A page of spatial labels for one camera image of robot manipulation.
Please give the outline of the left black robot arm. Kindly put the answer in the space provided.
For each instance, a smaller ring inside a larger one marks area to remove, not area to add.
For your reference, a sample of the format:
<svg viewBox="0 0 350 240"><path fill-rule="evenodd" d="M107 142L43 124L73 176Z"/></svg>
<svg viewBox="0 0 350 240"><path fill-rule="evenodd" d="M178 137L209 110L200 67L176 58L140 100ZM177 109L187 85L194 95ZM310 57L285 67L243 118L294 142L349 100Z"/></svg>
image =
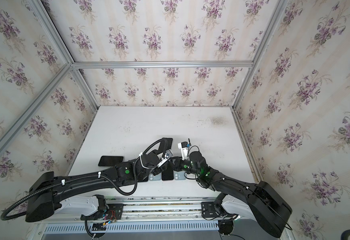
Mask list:
<svg viewBox="0 0 350 240"><path fill-rule="evenodd" d="M76 176L56 177L54 172L45 172L29 190L25 221L38 222L62 209L62 201L100 189L115 189L121 195L130 196L139 182L148 179L153 169L172 157L171 150L162 154L153 150L137 160L122 162L108 169Z"/></svg>

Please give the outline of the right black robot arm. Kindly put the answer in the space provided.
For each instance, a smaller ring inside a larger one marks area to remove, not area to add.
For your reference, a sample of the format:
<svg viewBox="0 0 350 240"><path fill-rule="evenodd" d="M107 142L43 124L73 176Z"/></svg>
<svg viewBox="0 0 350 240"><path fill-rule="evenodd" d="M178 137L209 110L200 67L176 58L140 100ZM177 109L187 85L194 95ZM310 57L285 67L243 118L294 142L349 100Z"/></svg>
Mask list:
<svg viewBox="0 0 350 240"><path fill-rule="evenodd" d="M269 235L280 238L289 228L292 208L267 182L247 183L228 177L208 166L199 151L192 152L187 160L169 159L176 172L195 175L195 181L204 189L219 192L214 208L220 215L239 215L254 219Z"/></svg>

